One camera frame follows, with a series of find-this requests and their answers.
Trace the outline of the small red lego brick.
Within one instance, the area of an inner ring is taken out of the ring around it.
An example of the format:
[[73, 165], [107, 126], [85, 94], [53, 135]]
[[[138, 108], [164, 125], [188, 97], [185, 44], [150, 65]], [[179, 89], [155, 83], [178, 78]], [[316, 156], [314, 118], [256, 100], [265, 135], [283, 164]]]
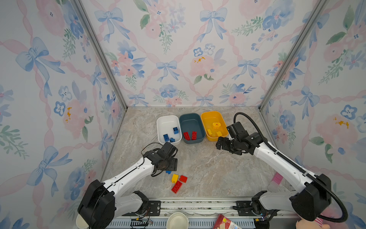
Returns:
[[187, 180], [188, 180], [188, 177], [186, 177], [186, 176], [184, 176], [184, 175], [181, 175], [181, 176], [179, 177], [179, 181], [180, 181], [180, 182], [182, 182], [182, 183], [186, 183], [186, 182], [187, 182]]

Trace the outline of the dark blue lego brick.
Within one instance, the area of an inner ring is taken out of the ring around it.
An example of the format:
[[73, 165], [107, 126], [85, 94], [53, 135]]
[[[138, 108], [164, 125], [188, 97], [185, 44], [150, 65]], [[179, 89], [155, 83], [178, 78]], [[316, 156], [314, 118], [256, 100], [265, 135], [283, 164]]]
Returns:
[[169, 138], [168, 134], [164, 134], [164, 141], [165, 142], [170, 141], [170, 138]]

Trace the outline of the long red lego brick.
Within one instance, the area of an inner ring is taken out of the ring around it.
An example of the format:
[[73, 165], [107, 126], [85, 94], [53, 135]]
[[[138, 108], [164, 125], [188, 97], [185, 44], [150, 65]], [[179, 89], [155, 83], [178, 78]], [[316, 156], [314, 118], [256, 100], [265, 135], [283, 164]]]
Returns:
[[174, 193], [174, 194], [177, 194], [178, 191], [180, 190], [180, 188], [182, 187], [183, 183], [181, 181], [177, 181], [175, 183], [175, 185], [173, 186], [173, 188], [171, 189], [171, 191]]

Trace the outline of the yellow lego duck piece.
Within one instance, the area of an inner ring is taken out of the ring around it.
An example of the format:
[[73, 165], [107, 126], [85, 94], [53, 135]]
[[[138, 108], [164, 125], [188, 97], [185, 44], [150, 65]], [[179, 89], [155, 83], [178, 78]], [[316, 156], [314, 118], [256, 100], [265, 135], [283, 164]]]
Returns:
[[221, 127], [221, 123], [220, 122], [213, 122], [212, 127], [213, 127], [213, 129], [218, 129], [218, 128]]

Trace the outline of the yellow plastic container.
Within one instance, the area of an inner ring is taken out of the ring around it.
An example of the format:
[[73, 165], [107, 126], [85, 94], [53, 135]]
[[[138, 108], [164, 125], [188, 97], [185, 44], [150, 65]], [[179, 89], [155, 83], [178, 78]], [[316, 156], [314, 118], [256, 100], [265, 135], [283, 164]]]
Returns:
[[[226, 128], [226, 123], [221, 113], [217, 111], [204, 112], [201, 114], [201, 119], [204, 125], [206, 137], [209, 141], [216, 142], [218, 140], [219, 137], [216, 134], [218, 131], [220, 131], [223, 134], [223, 136], [221, 137], [227, 137], [229, 135], [228, 130]], [[221, 127], [218, 129], [213, 129], [212, 127], [213, 122], [220, 122]], [[212, 136], [208, 134], [207, 129], [212, 130], [213, 133]]]

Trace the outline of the white plastic container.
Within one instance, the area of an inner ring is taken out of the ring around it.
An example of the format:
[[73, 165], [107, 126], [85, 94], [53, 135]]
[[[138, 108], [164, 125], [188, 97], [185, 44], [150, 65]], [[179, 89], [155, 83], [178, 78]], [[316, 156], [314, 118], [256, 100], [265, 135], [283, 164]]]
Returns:
[[[157, 125], [157, 137], [158, 141], [161, 144], [164, 144], [164, 134], [168, 134], [169, 138], [174, 138], [175, 142], [172, 142], [171, 144], [174, 146], [177, 146], [180, 144], [181, 140], [183, 139], [183, 133], [181, 131], [179, 118], [175, 115], [166, 115], [161, 116], [156, 121]], [[179, 133], [174, 134], [173, 128], [178, 127]]]

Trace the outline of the dark teal plastic container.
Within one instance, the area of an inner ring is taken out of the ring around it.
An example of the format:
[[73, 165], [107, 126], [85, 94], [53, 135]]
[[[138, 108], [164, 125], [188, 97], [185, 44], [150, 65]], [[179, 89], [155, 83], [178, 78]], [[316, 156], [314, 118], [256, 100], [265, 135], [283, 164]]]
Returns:
[[[201, 143], [205, 139], [206, 133], [204, 130], [203, 122], [202, 122], [199, 114], [197, 114], [197, 113], [183, 114], [179, 117], [179, 122], [180, 122], [181, 131], [183, 133], [183, 141], [186, 144], [191, 145], [191, 144]], [[192, 140], [193, 131], [197, 132], [196, 140]], [[190, 136], [190, 141], [185, 140], [184, 132], [188, 132], [188, 134]]]

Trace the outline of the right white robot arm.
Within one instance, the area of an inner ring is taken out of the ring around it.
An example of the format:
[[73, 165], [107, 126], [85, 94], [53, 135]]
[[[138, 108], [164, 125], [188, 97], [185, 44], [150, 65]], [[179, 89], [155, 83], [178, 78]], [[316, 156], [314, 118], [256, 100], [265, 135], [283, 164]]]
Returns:
[[331, 204], [331, 195], [325, 191], [331, 181], [325, 175], [314, 173], [299, 166], [279, 152], [274, 146], [253, 133], [244, 140], [219, 137], [216, 148], [242, 155], [249, 153], [266, 162], [286, 179], [294, 188], [291, 192], [260, 191], [252, 197], [251, 208], [254, 214], [262, 215], [268, 211], [284, 210], [297, 213], [301, 218], [314, 221]]

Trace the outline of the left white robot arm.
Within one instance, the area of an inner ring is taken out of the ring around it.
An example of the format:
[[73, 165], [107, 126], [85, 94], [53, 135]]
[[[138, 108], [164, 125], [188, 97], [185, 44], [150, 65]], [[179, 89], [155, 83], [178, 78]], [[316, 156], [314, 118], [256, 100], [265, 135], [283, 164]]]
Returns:
[[114, 218], [125, 214], [145, 216], [149, 213], [149, 199], [141, 192], [125, 192], [147, 176], [157, 176], [157, 171], [177, 169], [178, 149], [163, 146], [143, 154], [131, 167], [103, 182], [93, 181], [78, 207], [76, 226], [79, 229], [105, 229]]

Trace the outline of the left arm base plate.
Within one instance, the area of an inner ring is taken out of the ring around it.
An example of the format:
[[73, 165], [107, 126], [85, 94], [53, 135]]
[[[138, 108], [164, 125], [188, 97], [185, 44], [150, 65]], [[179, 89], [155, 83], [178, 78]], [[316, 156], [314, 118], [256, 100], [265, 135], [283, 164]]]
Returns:
[[126, 213], [124, 214], [124, 216], [133, 216], [133, 217], [160, 216], [161, 203], [162, 202], [159, 200], [144, 201], [141, 207], [136, 212]]

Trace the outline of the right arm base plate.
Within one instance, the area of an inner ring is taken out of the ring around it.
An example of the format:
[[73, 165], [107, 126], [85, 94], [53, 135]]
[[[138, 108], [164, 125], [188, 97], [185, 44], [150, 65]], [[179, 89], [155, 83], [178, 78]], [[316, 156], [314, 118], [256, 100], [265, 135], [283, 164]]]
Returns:
[[277, 210], [266, 210], [258, 200], [236, 201], [232, 209], [236, 210], [239, 216], [270, 217], [277, 215]]

